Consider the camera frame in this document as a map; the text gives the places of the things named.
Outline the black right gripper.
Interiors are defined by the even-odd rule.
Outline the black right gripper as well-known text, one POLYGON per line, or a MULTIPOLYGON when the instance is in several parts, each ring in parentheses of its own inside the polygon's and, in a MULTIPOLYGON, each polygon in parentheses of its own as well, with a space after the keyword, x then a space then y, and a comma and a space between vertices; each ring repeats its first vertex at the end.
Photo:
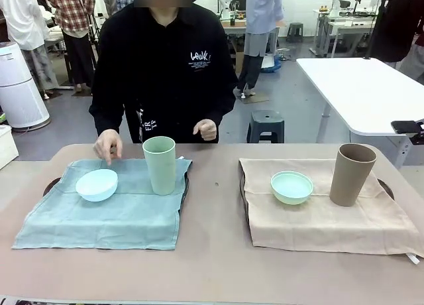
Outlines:
POLYGON ((423 120, 421 121, 392 121, 391 126, 395 133, 401 135, 423 134, 423 120))

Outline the person's left hand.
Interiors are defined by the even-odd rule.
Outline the person's left hand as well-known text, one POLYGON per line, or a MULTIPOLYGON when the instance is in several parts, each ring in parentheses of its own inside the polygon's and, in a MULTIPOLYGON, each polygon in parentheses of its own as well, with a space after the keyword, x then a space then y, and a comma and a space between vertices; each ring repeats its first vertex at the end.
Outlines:
POLYGON ((193 135, 200 134, 204 141, 214 141, 217 138, 218 130, 214 121, 211 119, 202 119, 195 124, 193 135))

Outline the person's right hand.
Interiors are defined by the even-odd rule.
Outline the person's right hand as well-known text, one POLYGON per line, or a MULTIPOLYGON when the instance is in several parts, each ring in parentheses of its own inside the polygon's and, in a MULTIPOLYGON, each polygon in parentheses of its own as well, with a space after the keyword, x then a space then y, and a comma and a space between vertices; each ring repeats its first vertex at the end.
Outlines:
POLYGON ((97 138, 93 149, 96 155, 110 166, 113 159, 121 158, 123 142, 116 130, 104 130, 97 138))

